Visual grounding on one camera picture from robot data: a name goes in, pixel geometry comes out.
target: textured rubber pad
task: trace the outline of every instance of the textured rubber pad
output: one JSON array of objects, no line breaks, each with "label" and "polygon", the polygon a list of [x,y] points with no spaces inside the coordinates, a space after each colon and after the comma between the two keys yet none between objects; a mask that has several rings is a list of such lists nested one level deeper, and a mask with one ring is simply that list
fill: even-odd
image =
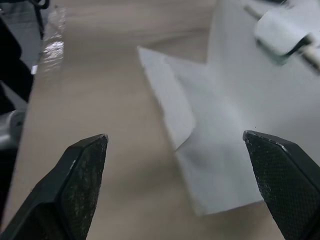
[{"label": "textured rubber pad", "polygon": [[312,175],[320,176],[320,168],[293,142],[253,131],[243,139],[260,193],[284,238],[309,239],[320,207],[319,178]]}]

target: light wood surface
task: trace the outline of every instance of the light wood surface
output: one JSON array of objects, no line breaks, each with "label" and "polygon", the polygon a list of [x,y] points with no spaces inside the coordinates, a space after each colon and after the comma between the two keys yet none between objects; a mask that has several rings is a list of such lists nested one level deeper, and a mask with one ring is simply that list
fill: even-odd
[{"label": "light wood surface", "polygon": [[283,239],[264,203],[194,214],[137,46],[206,60],[213,0],[69,0],[61,71],[36,77],[4,216],[64,150],[109,136],[88,240]]}]

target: clear plastic tape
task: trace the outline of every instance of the clear plastic tape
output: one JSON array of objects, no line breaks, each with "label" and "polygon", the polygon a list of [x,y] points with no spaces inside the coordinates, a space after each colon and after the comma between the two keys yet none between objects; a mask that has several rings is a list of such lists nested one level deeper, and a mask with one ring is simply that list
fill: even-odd
[{"label": "clear plastic tape", "polygon": [[48,16],[43,38],[43,51],[39,65],[41,66],[42,79],[50,81],[52,74],[61,68],[64,59],[64,40],[66,8],[55,7]]}]

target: gray floor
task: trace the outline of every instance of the gray floor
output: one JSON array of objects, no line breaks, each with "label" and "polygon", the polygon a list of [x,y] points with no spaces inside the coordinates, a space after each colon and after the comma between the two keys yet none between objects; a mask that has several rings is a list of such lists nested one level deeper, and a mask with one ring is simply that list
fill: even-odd
[{"label": "gray floor", "polygon": [[[1,17],[22,48],[21,60],[31,69],[38,64],[42,47],[38,23],[33,5],[28,1],[1,3]],[[47,23],[49,9],[41,11],[44,24]]]}]

